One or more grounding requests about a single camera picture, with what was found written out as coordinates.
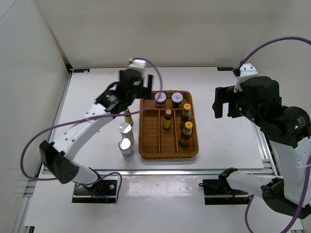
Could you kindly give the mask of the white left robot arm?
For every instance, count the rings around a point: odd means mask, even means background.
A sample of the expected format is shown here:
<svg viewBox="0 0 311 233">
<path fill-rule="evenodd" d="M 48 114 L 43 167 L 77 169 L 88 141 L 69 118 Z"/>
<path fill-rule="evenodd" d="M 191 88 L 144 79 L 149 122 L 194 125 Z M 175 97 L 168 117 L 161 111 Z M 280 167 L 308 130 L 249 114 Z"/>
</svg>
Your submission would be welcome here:
<svg viewBox="0 0 311 233">
<path fill-rule="evenodd" d="M 74 123 L 58 139 L 44 140 L 40 144 L 42 162 L 60 183 L 83 184 L 91 194 L 101 191 L 102 182 L 96 173 L 74 162 L 74 158 L 94 134 L 124 112 L 135 99 L 152 97 L 153 76 L 148 75 L 147 86 L 143 82 L 142 72 L 132 68 L 120 70 L 119 80 L 95 99 L 81 121 Z"/>
</svg>

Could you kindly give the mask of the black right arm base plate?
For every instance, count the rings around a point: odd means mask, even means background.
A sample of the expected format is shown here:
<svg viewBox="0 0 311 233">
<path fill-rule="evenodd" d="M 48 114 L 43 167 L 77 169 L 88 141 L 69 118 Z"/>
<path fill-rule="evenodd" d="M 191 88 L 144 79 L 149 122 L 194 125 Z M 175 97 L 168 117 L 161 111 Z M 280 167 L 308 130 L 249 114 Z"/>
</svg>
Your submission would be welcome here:
<svg viewBox="0 0 311 233">
<path fill-rule="evenodd" d="M 217 179 L 204 179 L 198 184 L 203 188 L 205 205 L 247 205 L 249 195 L 247 192 L 232 189 L 226 180 L 236 168 L 228 168 L 218 175 Z"/>
</svg>

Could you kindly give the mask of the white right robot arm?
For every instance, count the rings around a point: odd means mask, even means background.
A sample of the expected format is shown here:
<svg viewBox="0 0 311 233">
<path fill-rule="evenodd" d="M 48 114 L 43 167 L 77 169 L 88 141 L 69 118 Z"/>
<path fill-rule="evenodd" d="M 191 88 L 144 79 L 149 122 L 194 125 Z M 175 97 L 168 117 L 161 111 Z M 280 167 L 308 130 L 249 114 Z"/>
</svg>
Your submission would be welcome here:
<svg viewBox="0 0 311 233">
<path fill-rule="evenodd" d="M 245 117 L 267 135 L 276 151 L 279 178 L 260 178 L 229 168 L 219 175 L 218 188 L 224 194 L 241 190 L 260 197 L 275 212 L 304 219 L 311 213 L 311 120 L 299 107 L 282 105 L 279 84 L 266 76 L 249 78 L 237 90 L 218 87 L 212 106 L 215 117 Z"/>
</svg>

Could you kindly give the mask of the yellow-cap red sauce bottle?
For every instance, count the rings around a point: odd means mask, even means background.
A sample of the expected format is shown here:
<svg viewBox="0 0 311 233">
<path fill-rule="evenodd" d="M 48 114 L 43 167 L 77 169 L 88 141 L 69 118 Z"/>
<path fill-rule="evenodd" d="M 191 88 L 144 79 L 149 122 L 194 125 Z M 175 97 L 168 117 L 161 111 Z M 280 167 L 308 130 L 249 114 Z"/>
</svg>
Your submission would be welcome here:
<svg viewBox="0 0 311 233">
<path fill-rule="evenodd" d="M 191 105 L 189 103 L 185 103 L 183 105 L 183 111 L 180 117 L 180 127 L 184 128 L 185 123 L 191 120 Z"/>
</svg>

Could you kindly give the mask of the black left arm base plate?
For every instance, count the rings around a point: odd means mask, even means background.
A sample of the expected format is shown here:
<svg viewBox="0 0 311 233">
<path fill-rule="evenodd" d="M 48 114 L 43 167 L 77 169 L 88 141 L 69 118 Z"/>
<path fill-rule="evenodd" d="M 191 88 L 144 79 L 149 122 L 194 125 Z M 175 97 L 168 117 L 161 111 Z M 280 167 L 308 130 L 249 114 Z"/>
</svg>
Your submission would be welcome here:
<svg viewBox="0 0 311 233">
<path fill-rule="evenodd" d="M 120 184 L 118 175 L 111 175 L 92 187 L 76 184 L 73 189 L 72 203 L 115 204 Z"/>
</svg>

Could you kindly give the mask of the dark silver-lid sauce jar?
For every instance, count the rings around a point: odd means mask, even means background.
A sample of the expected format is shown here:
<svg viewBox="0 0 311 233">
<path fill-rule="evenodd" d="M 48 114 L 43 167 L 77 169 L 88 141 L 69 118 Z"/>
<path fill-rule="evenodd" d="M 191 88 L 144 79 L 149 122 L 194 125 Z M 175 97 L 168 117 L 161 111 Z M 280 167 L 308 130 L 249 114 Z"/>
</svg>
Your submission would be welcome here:
<svg viewBox="0 0 311 233">
<path fill-rule="evenodd" d="M 166 108 L 167 96 L 163 92 L 158 92 L 155 94 L 155 108 L 162 109 Z"/>
</svg>

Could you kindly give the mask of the yellow-label cork bottle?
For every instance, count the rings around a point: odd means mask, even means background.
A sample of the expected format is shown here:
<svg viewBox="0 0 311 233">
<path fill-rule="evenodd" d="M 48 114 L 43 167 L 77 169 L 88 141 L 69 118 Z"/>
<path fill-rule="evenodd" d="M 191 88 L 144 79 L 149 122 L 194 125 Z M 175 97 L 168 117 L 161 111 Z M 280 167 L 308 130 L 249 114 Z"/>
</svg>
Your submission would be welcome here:
<svg viewBox="0 0 311 233">
<path fill-rule="evenodd" d="M 172 119 L 172 111 L 167 109 L 165 111 L 164 121 L 163 121 L 163 128 L 165 130 L 169 130 L 171 128 L 171 119 Z"/>
<path fill-rule="evenodd" d="M 129 113 L 130 113 L 129 109 L 126 109 L 126 110 L 124 111 L 124 113 L 125 113 L 125 114 L 129 114 Z M 131 126 L 133 126 L 133 124 L 134 124 L 131 115 L 125 116 L 125 117 L 124 117 L 124 121 L 127 122 L 127 123 L 129 123 Z"/>
</svg>

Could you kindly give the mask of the silver-lid spice jar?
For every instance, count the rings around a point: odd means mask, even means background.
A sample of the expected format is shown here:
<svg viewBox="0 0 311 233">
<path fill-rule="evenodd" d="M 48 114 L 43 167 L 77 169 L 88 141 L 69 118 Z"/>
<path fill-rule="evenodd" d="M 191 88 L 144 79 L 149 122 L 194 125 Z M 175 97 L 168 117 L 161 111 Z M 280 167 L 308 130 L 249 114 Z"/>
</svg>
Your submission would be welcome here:
<svg viewBox="0 0 311 233">
<path fill-rule="evenodd" d="M 132 145 L 135 143 L 132 126 L 128 122 L 123 122 L 119 126 L 119 131 L 121 133 L 122 138 L 128 138 Z"/>
<path fill-rule="evenodd" d="M 124 159 L 132 159 L 134 156 L 131 141 L 128 138 L 122 138 L 118 141 L 119 150 Z"/>
</svg>

